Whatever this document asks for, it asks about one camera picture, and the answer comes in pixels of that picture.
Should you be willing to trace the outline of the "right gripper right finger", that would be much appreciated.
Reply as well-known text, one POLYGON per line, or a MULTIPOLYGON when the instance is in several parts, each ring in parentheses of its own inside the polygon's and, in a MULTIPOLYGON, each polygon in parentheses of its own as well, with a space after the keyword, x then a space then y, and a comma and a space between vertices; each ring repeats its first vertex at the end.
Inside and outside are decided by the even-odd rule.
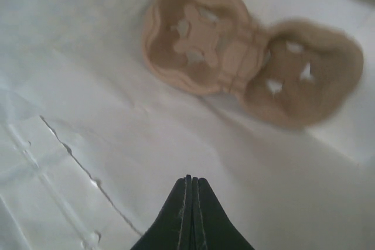
POLYGON ((229 220, 205 178, 192 180, 193 249, 253 249, 229 220))

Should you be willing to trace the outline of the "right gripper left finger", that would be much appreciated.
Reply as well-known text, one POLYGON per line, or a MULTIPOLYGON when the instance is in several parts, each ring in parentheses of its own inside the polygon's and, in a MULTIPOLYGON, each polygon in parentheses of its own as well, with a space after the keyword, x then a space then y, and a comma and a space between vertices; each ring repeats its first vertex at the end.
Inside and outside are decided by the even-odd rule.
POLYGON ((189 249, 192 178, 178 179, 157 218, 132 249, 189 249))

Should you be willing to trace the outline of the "blue checkered paper bag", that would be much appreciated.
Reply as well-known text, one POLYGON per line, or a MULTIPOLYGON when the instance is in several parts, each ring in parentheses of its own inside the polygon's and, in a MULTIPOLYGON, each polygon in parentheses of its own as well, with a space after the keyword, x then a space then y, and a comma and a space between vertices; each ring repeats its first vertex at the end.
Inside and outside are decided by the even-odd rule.
POLYGON ((357 90, 299 132, 155 78, 150 1, 1 0, 1 248, 130 249, 189 174, 256 249, 373 249, 374 0, 243 0, 363 48, 357 90))

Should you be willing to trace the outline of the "brown pulp cup carrier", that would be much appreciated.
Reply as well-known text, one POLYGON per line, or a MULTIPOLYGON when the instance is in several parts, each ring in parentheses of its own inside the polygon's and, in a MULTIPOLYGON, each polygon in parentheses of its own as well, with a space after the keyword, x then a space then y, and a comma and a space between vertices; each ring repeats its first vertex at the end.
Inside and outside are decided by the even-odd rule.
POLYGON ((153 0, 142 49, 160 80, 196 95, 225 92, 288 129, 332 115, 357 86, 360 46, 307 20, 263 27, 242 0, 153 0))

